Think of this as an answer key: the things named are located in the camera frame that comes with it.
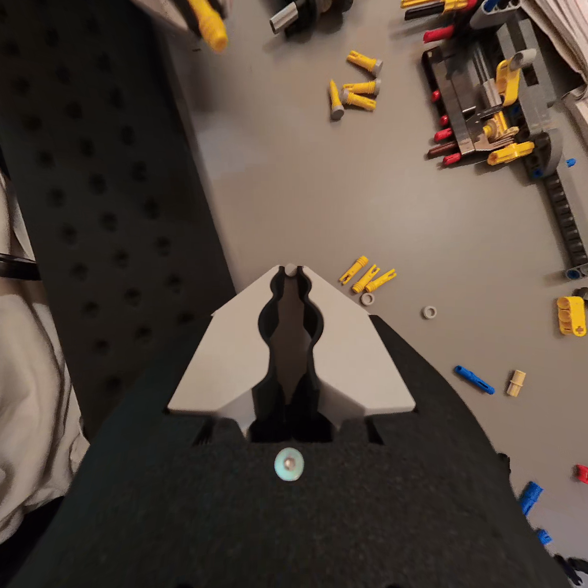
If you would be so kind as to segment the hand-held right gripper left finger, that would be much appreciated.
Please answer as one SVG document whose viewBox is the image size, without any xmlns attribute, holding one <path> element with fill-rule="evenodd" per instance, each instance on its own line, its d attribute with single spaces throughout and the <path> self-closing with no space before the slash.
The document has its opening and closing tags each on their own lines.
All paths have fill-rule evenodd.
<svg viewBox="0 0 588 588">
<path fill-rule="evenodd" d="M 174 415 L 234 420 L 248 430 L 256 420 L 254 387 L 270 370 L 270 347 L 259 319 L 283 296 L 285 268 L 274 266 L 218 308 L 199 342 L 172 398 Z"/>
</svg>

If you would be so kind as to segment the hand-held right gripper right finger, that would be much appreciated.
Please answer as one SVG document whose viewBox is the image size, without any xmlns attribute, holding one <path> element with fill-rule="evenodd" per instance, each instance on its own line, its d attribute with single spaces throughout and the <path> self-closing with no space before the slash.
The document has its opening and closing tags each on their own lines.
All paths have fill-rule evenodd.
<svg viewBox="0 0 588 588">
<path fill-rule="evenodd" d="M 376 316 L 306 266 L 297 267 L 296 280 L 317 412 L 337 430 L 349 420 L 412 412 L 416 402 L 374 326 Z"/>
</svg>

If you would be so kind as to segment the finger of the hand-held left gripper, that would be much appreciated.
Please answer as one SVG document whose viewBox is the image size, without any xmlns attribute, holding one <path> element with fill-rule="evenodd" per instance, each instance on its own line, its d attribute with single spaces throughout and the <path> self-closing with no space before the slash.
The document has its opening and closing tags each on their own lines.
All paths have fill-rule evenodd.
<svg viewBox="0 0 588 588">
<path fill-rule="evenodd" d="M 131 1 L 159 25 L 181 33 L 200 33 L 189 1 Z"/>
</svg>

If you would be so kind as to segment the pile of yellow lego pins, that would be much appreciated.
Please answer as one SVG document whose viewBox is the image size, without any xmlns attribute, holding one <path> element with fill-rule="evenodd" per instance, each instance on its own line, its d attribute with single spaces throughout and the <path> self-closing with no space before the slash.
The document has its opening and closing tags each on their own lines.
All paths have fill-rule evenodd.
<svg viewBox="0 0 588 588">
<path fill-rule="evenodd" d="M 358 295 L 360 293 L 373 293 L 384 284 L 397 277 L 395 269 L 381 273 L 377 264 L 369 265 L 367 256 L 358 257 L 350 268 L 339 278 L 342 286 L 349 286 L 350 291 Z"/>
</svg>

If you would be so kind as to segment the long blue lego pin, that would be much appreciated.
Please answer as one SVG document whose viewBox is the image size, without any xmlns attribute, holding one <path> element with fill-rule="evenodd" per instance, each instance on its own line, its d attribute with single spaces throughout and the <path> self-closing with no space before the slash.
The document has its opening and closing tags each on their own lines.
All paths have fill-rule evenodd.
<svg viewBox="0 0 588 588">
<path fill-rule="evenodd" d="M 468 381 L 472 385 L 476 386 L 478 389 L 482 390 L 483 392 L 493 395 L 495 394 L 496 390 L 493 386 L 489 385 L 485 382 L 482 378 L 476 375 L 473 371 L 468 370 L 467 368 L 463 367 L 462 365 L 457 365 L 453 368 L 453 371 L 456 375 L 461 377 L 462 379 Z"/>
</svg>

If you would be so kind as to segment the lego gear axle assembly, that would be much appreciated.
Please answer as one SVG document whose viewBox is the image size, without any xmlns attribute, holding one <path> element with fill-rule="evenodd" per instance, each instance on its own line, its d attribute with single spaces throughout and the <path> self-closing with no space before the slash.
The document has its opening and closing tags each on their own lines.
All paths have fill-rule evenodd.
<svg viewBox="0 0 588 588">
<path fill-rule="evenodd" d="M 270 19 L 274 35 L 286 36 L 310 30 L 327 13 L 343 14 L 351 9 L 354 1 L 288 1 Z"/>
</svg>

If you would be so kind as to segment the yellow lego connector block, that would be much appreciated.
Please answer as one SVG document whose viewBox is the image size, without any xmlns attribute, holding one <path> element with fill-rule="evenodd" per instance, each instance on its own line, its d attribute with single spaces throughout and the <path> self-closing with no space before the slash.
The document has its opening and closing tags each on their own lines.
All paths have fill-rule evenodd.
<svg viewBox="0 0 588 588">
<path fill-rule="evenodd" d="M 586 307 L 580 296 L 562 296 L 556 300 L 557 320 L 562 335 L 587 335 Z"/>
</svg>

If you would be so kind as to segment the pile of mixed lego pins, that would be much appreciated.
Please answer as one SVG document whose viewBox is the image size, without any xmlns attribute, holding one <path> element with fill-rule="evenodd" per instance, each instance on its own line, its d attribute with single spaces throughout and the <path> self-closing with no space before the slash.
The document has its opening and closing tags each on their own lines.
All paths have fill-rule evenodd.
<svg viewBox="0 0 588 588">
<path fill-rule="evenodd" d="M 534 481 L 528 482 L 523 488 L 518 497 L 518 503 L 526 518 L 538 503 L 542 493 L 543 488 Z M 545 529 L 535 529 L 534 534 L 545 548 L 553 543 L 553 538 Z M 587 559 L 566 557 L 557 553 L 552 554 L 551 557 L 566 575 L 572 587 L 587 587 Z"/>
</svg>

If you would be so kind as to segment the grey black lego chassis assembly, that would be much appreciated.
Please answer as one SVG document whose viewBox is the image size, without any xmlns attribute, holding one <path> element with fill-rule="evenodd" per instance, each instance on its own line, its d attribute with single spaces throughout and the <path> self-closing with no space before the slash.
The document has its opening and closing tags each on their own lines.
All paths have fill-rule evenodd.
<svg viewBox="0 0 588 588">
<path fill-rule="evenodd" d="M 543 186 L 565 251 L 569 281 L 587 279 L 587 212 L 574 183 L 575 161 L 550 109 L 556 102 L 530 19 L 521 1 L 402 1 L 405 20 L 446 17 L 426 31 L 422 67 L 443 116 L 428 158 L 443 165 L 522 160 Z"/>
</svg>

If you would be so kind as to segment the lego instruction booklet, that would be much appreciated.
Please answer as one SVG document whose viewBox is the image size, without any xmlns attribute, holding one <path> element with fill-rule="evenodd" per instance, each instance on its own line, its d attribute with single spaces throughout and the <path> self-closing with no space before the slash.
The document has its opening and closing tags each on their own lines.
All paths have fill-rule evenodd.
<svg viewBox="0 0 588 588">
<path fill-rule="evenodd" d="M 582 78 L 563 102 L 587 143 L 587 1 L 522 1 L 522 8 Z"/>
</svg>

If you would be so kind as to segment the black perforated board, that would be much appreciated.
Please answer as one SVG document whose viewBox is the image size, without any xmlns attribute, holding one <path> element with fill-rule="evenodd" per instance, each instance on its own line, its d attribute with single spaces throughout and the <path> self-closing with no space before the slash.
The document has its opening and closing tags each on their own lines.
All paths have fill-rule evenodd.
<svg viewBox="0 0 588 588">
<path fill-rule="evenodd" d="M 1 1 L 1 151 L 91 439 L 236 293 L 148 17 Z"/>
</svg>

